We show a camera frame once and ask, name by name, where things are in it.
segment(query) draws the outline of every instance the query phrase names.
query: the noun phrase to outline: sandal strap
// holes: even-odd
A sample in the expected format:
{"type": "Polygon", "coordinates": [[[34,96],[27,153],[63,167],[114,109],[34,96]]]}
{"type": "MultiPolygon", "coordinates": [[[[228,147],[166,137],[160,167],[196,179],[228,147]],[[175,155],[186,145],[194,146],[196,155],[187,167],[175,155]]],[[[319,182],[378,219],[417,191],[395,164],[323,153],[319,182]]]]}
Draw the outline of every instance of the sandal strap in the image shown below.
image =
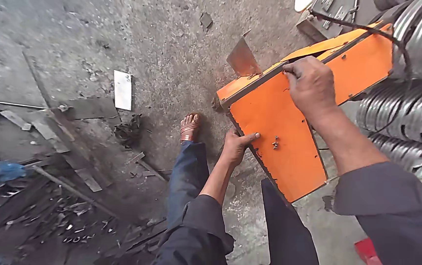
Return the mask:
{"type": "Polygon", "coordinates": [[[180,141],[193,141],[192,135],[182,135],[180,141]]]}
{"type": "Polygon", "coordinates": [[[180,133],[184,133],[185,131],[196,129],[196,128],[199,128],[199,127],[200,127],[200,125],[198,123],[193,123],[191,125],[188,125],[188,126],[181,128],[180,133]]]}

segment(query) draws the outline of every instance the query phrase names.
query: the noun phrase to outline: foot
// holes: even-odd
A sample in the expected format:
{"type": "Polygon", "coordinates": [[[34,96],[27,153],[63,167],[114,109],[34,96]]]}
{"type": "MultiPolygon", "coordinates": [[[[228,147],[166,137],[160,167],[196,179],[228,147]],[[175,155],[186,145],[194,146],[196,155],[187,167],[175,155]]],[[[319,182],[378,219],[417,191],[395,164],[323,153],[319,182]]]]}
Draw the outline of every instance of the foot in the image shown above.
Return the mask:
{"type": "Polygon", "coordinates": [[[194,141],[200,129],[200,115],[190,113],[180,122],[181,141],[194,141]]]}

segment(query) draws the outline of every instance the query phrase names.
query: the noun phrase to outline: blue jeans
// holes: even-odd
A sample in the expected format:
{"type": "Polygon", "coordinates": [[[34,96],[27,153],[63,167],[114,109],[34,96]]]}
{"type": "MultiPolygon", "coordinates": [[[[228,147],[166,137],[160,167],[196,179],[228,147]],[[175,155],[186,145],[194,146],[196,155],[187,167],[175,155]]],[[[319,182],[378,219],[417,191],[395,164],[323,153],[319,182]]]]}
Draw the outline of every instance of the blue jeans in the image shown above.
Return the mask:
{"type": "MultiPolygon", "coordinates": [[[[182,215],[186,203],[200,194],[208,177],[205,144],[184,141],[169,182],[169,224],[182,215]]],[[[262,180],[262,194],[271,263],[318,265],[311,233],[268,178],[262,180]]]]}

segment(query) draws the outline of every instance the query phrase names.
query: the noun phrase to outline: concrete floor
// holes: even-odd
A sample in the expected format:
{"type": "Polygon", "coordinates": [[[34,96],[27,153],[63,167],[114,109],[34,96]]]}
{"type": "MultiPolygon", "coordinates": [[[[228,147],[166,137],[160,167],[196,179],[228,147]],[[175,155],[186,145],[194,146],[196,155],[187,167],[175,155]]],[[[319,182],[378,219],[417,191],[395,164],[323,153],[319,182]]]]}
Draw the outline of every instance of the concrete floor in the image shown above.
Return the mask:
{"type": "MultiPolygon", "coordinates": [[[[165,214],[166,184],[131,178],[130,172],[141,169],[127,161],[145,151],[157,169],[171,169],[179,150],[179,120],[199,111],[212,167],[231,127],[211,108],[216,91],[235,78],[228,53],[249,29],[247,41],[262,69],[310,44],[295,28],[299,15],[293,7],[293,0],[0,0],[0,100],[43,104],[23,50],[36,60],[56,100],[113,97],[113,70],[134,75],[133,111],[143,113],[144,127],[152,131],[134,152],[121,151],[101,120],[77,126],[110,165],[117,194],[142,218],[157,220],[165,214]],[[200,25],[203,12],[214,21],[209,30],[200,25]]],[[[120,112],[123,120],[130,115],[120,112]]],[[[334,177],[333,160],[324,152],[334,177]]],[[[232,175],[224,207],[226,228],[237,240],[230,264],[269,263],[264,177],[250,153],[232,175]]],[[[294,205],[312,232],[321,265],[363,264],[353,248],[365,237],[356,220],[323,208],[321,197],[332,194],[335,182],[294,205]]]]}

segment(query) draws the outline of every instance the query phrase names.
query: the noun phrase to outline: orange metal box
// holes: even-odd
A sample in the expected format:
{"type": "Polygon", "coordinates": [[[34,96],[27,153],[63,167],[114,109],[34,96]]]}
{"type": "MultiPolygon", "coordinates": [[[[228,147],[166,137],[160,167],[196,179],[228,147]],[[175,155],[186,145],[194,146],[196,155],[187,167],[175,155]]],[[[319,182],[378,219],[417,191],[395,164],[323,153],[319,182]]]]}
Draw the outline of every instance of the orange metal box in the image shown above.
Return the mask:
{"type": "MultiPolygon", "coordinates": [[[[372,27],[391,31],[386,23],[372,27]]],[[[309,55],[332,69],[337,104],[385,79],[392,68],[390,40],[354,30],[295,51],[262,75],[240,77],[217,92],[241,134],[261,134],[251,150],[288,202],[318,189],[327,180],[310,124],[292,102],[289,81],[281,72],[284,64],[309,55]],[[272,144],[275,137],[277,149],[272,144]]]]}

